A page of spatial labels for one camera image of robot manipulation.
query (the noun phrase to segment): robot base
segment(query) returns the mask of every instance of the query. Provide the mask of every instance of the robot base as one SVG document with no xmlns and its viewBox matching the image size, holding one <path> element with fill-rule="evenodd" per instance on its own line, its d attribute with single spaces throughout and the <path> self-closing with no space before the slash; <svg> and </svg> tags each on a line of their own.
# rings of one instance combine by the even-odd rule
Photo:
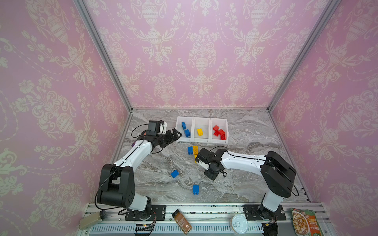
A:
<svg viewBox="0 0 378 236">
<path fill-rule="evenodd" d="M 165 209 L 166 205 L 152 205 L 151 212 L 156 213 L 156 221 L 164 221 L 165 220 Z M 152 213 L 150 217 L 145 219 L 144 221 L 153 221 L 155 218 L 154 214 Z M 141 219 L 137 216 L 135 211 L 127 209 L 125 221 L 140 221 Z"/>
<path fill-rule="evenodd" d="M 248 221 L 262 221 L 264 220 L 260 214 L 259 214 L 259 206 L 260 205 L 244 205 L 243 206 L 243 211 L 245 214 L 245 217 L 247 218 Z M 278 221 L 285 221 L 286 216 L 284 213 L 284 209 L 282 208 L 282 205 L 279 205 L 277 208 L 277 211 L 274 212 L 277 216 Z"/>
</svg>

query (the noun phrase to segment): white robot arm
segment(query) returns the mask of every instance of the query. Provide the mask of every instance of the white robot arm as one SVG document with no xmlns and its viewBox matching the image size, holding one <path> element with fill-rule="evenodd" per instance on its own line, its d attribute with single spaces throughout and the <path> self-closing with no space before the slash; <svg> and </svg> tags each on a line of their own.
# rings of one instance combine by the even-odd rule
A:
<svg viewBox="0 0 378 236">
<path fill-rule="evenodd" d="M 150 120 L 147 130 L 138 136 L 126 155 L 112 165 L 103 166 L 95 197 L 98 203 L 135 210 L 140 219 L 150 216 L 151 199 L 135 192 L 134 172 L 156 146 L 163 149 L 182 136 L 176 129 L 166 131 L 166 127 L 167 123 L 162 120 Z M 113 183 L 118 177 L 119 184 Z"/>
<path fill-rule="evenodd" d="M 215 180 L 219 173 L 225 177 L 225 169 L 239 169 L 263 176 L 269 190 L 261 201 L 260 215 L 266 219 L 275 216 L 275 211 L 285 197 L 291 196 L 295 169 L 276 152 L 267 155 L 247 155 L 219 148 L 215 153 L 202 148 L 196 162 L 205 168 L 204 174 Z"/>
</svg>

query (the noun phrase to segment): food package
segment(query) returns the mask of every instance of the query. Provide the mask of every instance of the food package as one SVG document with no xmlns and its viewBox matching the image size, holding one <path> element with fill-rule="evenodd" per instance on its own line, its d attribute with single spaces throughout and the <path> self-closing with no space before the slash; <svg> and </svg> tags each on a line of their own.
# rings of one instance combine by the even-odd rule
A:
<svg viewBox="0 0 378 236">
<path fill-rule="evenodd" d="M 293 225 L 298 236 L 323 236 L 315 217 L 315 211 L 290 208 Z"/>
</svg>

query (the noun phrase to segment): white plastic bin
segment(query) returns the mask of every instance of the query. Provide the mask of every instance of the white plastic bin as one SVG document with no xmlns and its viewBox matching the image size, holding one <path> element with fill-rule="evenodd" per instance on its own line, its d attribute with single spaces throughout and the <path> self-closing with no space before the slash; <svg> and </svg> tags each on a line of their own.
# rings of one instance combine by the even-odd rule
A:
<svg viewBox="0 0 378 236">
<path fill-rule="evenodd" d="M 203 135 L 199 136 L 197 129 L 202 129 Z M 209 143 L 210 142 L 210 118 L 194 117 L 193 122 L 193 142 Z"/>
<path fill-rule="evenodd" d="M 183 126 L 181 125 L 182 122 L 185 122 L 186 129 L 190 131 L 190 137 L 186 137 Z M 178 142 L 192 142 L 193 141 L 193 117 L 185 117 L 185 116 L 178 116 L 176 121 L 176 129 L 178 132 L 182 133 L 183 136 L 179 138 Z"/>
<path fill-rule="evenodd" d="M 226 140 L 221 140 L 220 135 L 215 136 L 213 127 L 218 125 L 220 130 L 223 130 L 226 133 Z M 228 122 L 227 119 L 220 119 L 220 118 L 211 118 L 210 119 L 210 143 L 228 143 Z"/>
</svg>

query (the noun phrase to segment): wallpaper pattern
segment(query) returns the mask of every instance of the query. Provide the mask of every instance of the wallpaper pattern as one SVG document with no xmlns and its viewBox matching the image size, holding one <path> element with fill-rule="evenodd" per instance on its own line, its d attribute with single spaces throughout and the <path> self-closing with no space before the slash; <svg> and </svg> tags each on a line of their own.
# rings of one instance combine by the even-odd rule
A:
<svg viewBox="0 0 378 236">
<path fill-rule="evenodd" d="M 76 235 L 127 114 L 72 1 L 2 1 L 0 235 Z"/>
<path fill-rule="evenodd" d="M 266 107 L 328 0 L 85 0 L 135 108 Z"/>
<path fill-rule="evenodd" d="M 342 1 L 273 115 L 339 236 L 378 225 L 378 1 Z"/>
</svg>

